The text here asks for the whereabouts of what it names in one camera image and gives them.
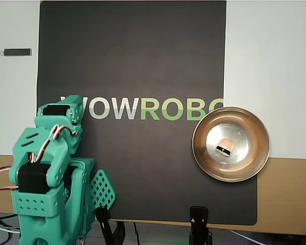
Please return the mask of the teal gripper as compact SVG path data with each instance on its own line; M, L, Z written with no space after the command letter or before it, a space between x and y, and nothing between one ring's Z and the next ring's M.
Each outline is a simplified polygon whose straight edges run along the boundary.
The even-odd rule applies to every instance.
M80 95L61 96L57 104L46 104L38 108L35 126L51 130L54 125L79 130L83 119L83 97Z

